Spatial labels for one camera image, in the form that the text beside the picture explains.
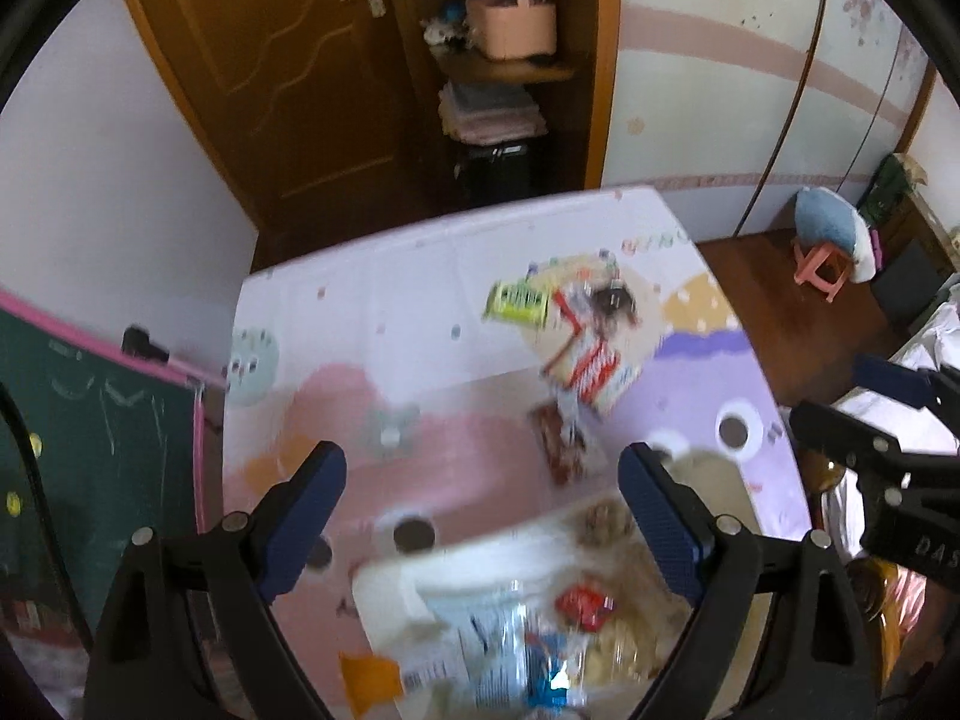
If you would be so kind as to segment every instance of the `blue gripper pad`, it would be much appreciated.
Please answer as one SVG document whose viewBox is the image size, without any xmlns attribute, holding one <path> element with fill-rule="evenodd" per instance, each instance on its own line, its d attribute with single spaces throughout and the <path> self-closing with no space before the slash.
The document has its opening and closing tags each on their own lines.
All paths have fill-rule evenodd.
<svg viewBox="0 0 960 720">
<path fill-rule="evenodd" d="M 912 409 L 936 402 L 933 385 L 923 370 L 888 362 L 880 357 L 858 354 L 853 360 L 853 384 L 872 389 Z"/>
<path fill-rule="evenodd" d="M 275 485 L 264 496 L 257 509 L 277 503 L 280 509 L 258 556 L 263 569 L 257 588 L 265 603 L 294 589 L 346 486 L 344 450 L 332 442 L 320 442 L 288 482 Z"/>
<path fill-rule="evenodd" d="M 693 497 L 696 493 L 674 482 L 648 447 L 643 445 L 642 450 L 649 454 L 642 457 L 633 446 L 628 446 L 620 455 L 620 492 L 669 589 L 690 601 L 690 605 L 697 605 L 704 594 L 699 566 L 709 555 L 709 546 L 690 532 L 664 487 L 672 485 L 671 490 L 680 495 L 683 490 Z M 699 499 L 696 503 L 703 507 Z M 703 511 L 709 515 L 706 507 Z"/>
</svg>

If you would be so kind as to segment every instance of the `blue pillow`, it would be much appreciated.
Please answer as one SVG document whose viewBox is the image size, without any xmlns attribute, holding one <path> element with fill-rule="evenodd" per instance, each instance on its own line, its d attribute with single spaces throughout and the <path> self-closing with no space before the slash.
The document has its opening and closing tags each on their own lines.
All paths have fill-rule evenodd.
<svg viewBox="0 0 960 720">
<path fill-rule="evenodd" d="M 803 187 L 797 193 L 797 237 L 805 247 L 830 242 L 853 259 L 856 209 L 835 191 Z"/>
</svg>

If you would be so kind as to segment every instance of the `pink stripe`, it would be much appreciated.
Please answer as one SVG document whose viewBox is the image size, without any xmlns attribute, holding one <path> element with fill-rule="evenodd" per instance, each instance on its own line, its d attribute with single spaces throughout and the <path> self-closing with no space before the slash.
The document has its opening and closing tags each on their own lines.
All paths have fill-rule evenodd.
<svg viewBox="0 0 960 720">
<path fill-rule="evenodd" d="M 206 512 L 203 493 L 203 394 L 198 391 L 193 401 L 193 507 L 197 519 L 197 533 L 206 532 Z"/>
<path fill-rule="evenodd" d="M 52 336 L 56 336 L 61 341 L 72 343 L 73 346 L 78 346 L 88 352 L 100 355 L 111 362 L 116 362 L 117 365 L 123 365 L 123 367 L 128 367 L 130 370 L 144 373 L 147 376 L 152 376 L 155 379 L 161 379 L 171 384 L 187 386 L 188 388 L 191 386 L 190 379 L 185 374 L 177 370 L 170 370 L 169 367 L 160 365 L 158 362 L 139 360 L 136 357 L 128 356 L 112 343 L 101 341 L 99 338 L 88 335 L 88 333 L 77 329 L 71 324 L 51 317 L 50 314 L 45 314 L 45 312 L 40 311 L 37 307 L 32 306 L 20 298 L 15 298 L 4 290 L 0 290 L 0 310 L 6 311 L 13 317 L 19 317 L 23 319 L 24 322 L 30 322 L 34 327 L 40 328 L 40 330 Z"/>
<path fill-rule="evenodd" d="M 666 175 L 654 178 L 642 178 L 632 184 L 649 184 L 659 191 L 683 191 L 687 189 L 719 189 L 721 187 L 755 187 L 760 183 L 762 173 L 719 173 L 718 175 Z M 865 173 L 852 173 L 847 181 L 867 182 L 871 179 Z M 843 182 L 842 175 L 818 175 L 817 173 L 772 173 L 766 184 L 774 186 L 810 186 L 836 187 Z"/>
<path fill-rule="evenodd" d="M 646 5 L 623 4 L 620 11 L 620 48 L 669 55 L 693 56 L 725 65 L 736 65 L 797 82 L 806 51 L 763 37 L 751 30 L 717 22 L 704 16 L 661 10 Z M 906 124 L 908 114 L 869 86 L 832 65 L 815 59 L 808 86 L 843 100 L 869 114 L 887 119 L 895 127 Z"/>
</svg>

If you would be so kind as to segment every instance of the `metal screw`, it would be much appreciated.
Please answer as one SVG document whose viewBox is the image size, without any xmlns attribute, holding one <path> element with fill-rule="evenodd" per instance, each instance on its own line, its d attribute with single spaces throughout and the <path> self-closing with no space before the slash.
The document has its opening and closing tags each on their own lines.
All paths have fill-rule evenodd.
<svg viewBox="0 0 960 720">
<path fill-rule="evenodd" d="M 820 547 L 821 549 L 829 549 L 833 543 L 830 537 L 821 530 L 810 531 L 810 541 L 813 542 L 814 546 Z"/>
<path fill-rule="evenodd" d="M 716 523 L 717 530 L 720 533 L 726 533 L 727 536 L 736 536 L 743 527 L 740 520 L 731 514 L 721 514 L 720 517 L 717 517 Z"/>
<path fill-rule="evenodd" d="M 250 518 L 246 512 L 230 512 L 226 517 L 220 520 L 220 527 L 227 533 L 236 533 L 246 528 Z"/>
<path fill-rule="evenodd" d="M 130 541 L 133 542 L 133 546 L 142 547 L 144 544 L 149 544 L 153 537 L 154 529 L 145 526 L 143 528 L 137 528 L 136 531 L 133 531 Z"/>
</svg>

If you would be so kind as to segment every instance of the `pink basket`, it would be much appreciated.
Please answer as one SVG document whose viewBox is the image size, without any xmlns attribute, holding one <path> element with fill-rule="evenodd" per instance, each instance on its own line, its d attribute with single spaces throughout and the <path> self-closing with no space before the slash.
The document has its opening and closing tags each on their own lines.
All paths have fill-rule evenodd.
<svg viewBox="0 0 960 720">
<path fill-rule="evenodd" d="M 467 23 L 474 45 L 491 59 L 525 59 L 557 52 L 557 6 L 497 4 L 467 0 Z"/>
</svg>

